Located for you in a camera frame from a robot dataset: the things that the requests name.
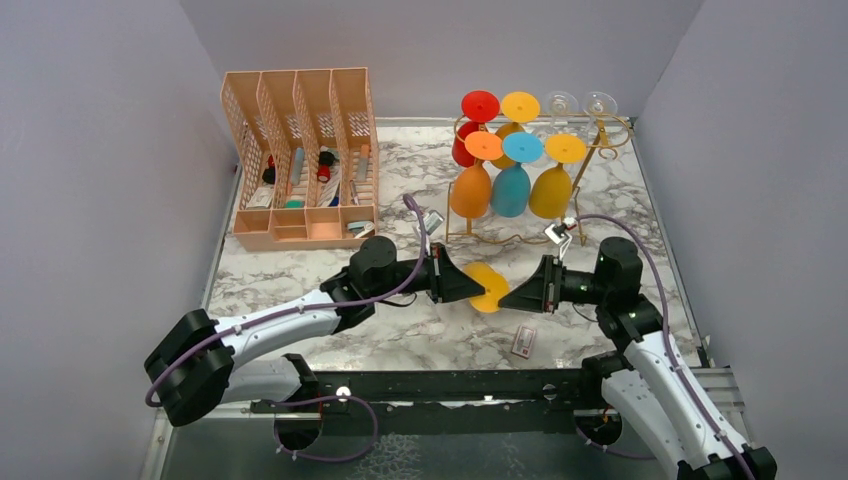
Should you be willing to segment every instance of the black joint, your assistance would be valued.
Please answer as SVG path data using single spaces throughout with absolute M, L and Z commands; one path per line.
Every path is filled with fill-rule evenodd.
M 588 400 L 604 402 L 601 395 L 601 383 L 620 370 L 632 370 L 633 367 L 618 352 L 608 352 L 594 357 L 584 358 L 580 365 L 580 384 Z
M 395 283 L 397 247 L 386 237 L 374 236 L 350 257 L 350 278 L 365 298 L 390 291 Z
M 297 370 L 298 378 L 300 379 L 300 388 L 297 389 L 294 394 L 289 397 L 286 401 L 288 402 L 299 402 L 301 400 L 309 400 L 311 398 L 315 398 L 320 393 L 320 385 L 318 384 L 318 378 L 315 376 L 315 373 L 312 372 L 312 369 L 309 368 L 309 364 L 306 363 L 302 355 L 298 355 L 296 353 L 287 353 L 283 355 L 283 357 L 291 362 L 294 369 Z M 315 403 L 313 405 L 306 405 L 305 407 L 296 407 L 292 408 L 292 411 L 301 412 L 301 411 L 318 411 L 318 404 Z
M 630 342 L 641 342 L 643 336 L 662 330 L 662 314 L 644 295 L 635 299 L 608 297 L 603 308 L 595 309 L 598 326 L 619 351 Z
M 319 290 L 330 295 L 334 303 L 352 302 L 368 298 L 367 295 L 356 288 L 356 285 L 351 281 L 348 268 L 343 268 L 341 272 L 332 278 L 324 281 L 319 287 Z M 364 322 L 368 317 L 374 315 L 374 304 L 360 305 L 358 307 L 337 308 L 336 314 L 340 317 L 339 326 L 333 333 L 339 333 L 348 328 L 353 328 Z
M 563 302 L 597 305 L 603 300 L 604 291 L 598 288 L 591 273 L 568 271 L 563 267 L 559 296 Z
M 594 281 L 619 297 L 638 294 L 642 282 L 642 260 L 636 244 L 622 237 L 605 238 L 595 260 Z
M 215 323 L 205 310 L 183 315 L 145 360 L 150 381 L 154 382 L 186 351 L 215 333 Z M 224 396 L 233 366 L 231 350 L 216 340 L 174 370 L 156 391 L 171 425 L 188 425 L 211 412 Z
M 735 457 L 719 458 L 710 455 L 710 463 L 693 469 L 685 461 L 677 464 L 677 480 L 746 480 L 748 477 Z M 751 449 L 743 445 L 742 459 L 757 480 L 774 480 L 777 463 L 765 447 Z

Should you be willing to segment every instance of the desk organizer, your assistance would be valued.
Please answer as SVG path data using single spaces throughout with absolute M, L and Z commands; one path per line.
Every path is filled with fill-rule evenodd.
M 376 234 L 379 150 L 368 69 L 228 72 L 221 103 L 243 169 L 233 234 L 246 250 L 353 248 Z M 338 152 L 337 206 L 319 204 L 333 183 L 318 181 L 321 147 Z M 270 205 L 248 208 L 257 189 L 270 187 L 262 179 L 269 157 L 276 169 Z M 293 200 L 303 205 L 286 208 Z M 354 238 L 347 225 L 363 221 L 374 231 Z

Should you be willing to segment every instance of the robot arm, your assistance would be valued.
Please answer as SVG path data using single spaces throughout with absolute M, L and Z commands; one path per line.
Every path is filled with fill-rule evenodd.
M 189 349 L 214 340 L 180 364 L 156 392 L 174 426 L 187 425 L 221 403 L 256 399 L 292 399 L 301 385 L 298 365 L 282 357 L 254 362 L 292 343 L 333 335 L 362 323 L 374 314 L 374 304 L 362 302 L 392 291 L 412 273 L 416 260 L 397 260 L 394 243 L 385 237 L 366 240 L 350 265 L 301 297 L 249 315 L 210 319 L 205 310 L 183 316 L 144 363 L 155 382 Z M 399 293 L 427 292 L 437 303 L 454 302 L 485 289 L 453 265 L 444 245 L 433 243 L 415 278 Z M 355 306 L 338 306 L 359 303 Z M 305 310 L 306 305 L 327 308 Z M 293 313 L 279 315 L 283 311 Z M 252 327 L 242 327 L 246 322 Z
M 553 312 L 560 302 L 596 305 L 598 324 L 617 352 L 584 360 L 583 370 L 597 394 L 650 447 L 669 478 L 745 478 L 728 444 L 741 452 L 756 478 L 774 478 L 768 450 L 749 447 L 685 362 L 669 358 L 680 359 L 680 352 L 671 334 L 664 341 L 662 315 L 639 293 L 642 261 L 636 245 L 620 237 L 605 239 L 592 273 L 569 271 L 561 256 L 562 251 L 559 258 L 544 256 L 530 280 L 501 299 L 500 306 Z M 718 424 L 719 434 L 711 421 Z

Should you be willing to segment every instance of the white wall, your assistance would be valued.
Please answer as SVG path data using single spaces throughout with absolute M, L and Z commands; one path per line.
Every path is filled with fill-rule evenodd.
M 232 179 L 219 81 L 172 0 L 4 1 L 0 59 L 0 478 L 137 478 Z
M 448 117 L 499 97 L 607 92 L 642 110 L 702 0 L 180 0 L 229 70 L 366 66 L 383 117 Z
M 843 478 L 848 3 L 707 0 L 636 124 L 698 325 L 781 478 Z

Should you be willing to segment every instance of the screw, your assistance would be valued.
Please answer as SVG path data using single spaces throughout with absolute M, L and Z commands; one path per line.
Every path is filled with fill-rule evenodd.
M 545 385 L 544 387 L 542 387 L 543 392 L 548 392 L 548 391 L 551 391 L 551 390 L 556 390 L 556 387 L 551 385 L 550 383 Z M 543 396 L 545 397 L 545 400 L 550 402 L 551 400 L 556 398 L 556 393 L 547 393 Z
M 339 387 L 336 390 L 336 395 L 339 396 L 339 397 L 349 397 L 350 396 L 350 389 L 347 388 L 346 386 L 342 385 L 341 387 Z M 347 399 L 340 398 L 339 402 L 345 403 L 345 402 L 347 402 Z

